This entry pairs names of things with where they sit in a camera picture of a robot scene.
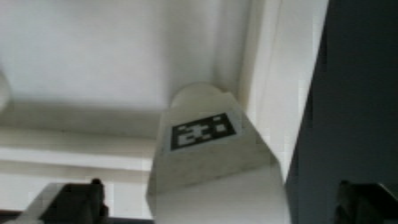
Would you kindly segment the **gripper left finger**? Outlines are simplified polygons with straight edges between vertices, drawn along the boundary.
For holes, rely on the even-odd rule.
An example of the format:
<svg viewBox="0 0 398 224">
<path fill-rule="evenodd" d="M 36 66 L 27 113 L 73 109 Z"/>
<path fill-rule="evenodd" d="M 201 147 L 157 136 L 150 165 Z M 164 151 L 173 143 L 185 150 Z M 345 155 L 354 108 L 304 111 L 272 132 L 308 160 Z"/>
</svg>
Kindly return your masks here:
<svg viewBox="0 0 398 224">
<path fill-rule="evenodd" d="M 50 183 L 22 215 L 16 224 L 105 224 L 105 185 L 100 179 L 89 183 Z"/>
</svg>

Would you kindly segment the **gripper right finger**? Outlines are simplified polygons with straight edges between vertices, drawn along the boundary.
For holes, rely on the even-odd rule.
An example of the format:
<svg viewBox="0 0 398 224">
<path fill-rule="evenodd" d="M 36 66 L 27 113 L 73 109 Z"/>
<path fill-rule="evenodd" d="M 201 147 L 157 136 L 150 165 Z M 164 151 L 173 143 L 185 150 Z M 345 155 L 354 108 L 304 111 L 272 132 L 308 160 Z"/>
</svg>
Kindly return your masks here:
<svg viewBox="0 0 398 224">
<path fill-rule="evenodd" d="M 334 224 L 398 224 L 398 183 L 340 183 Z"/>
</svg>

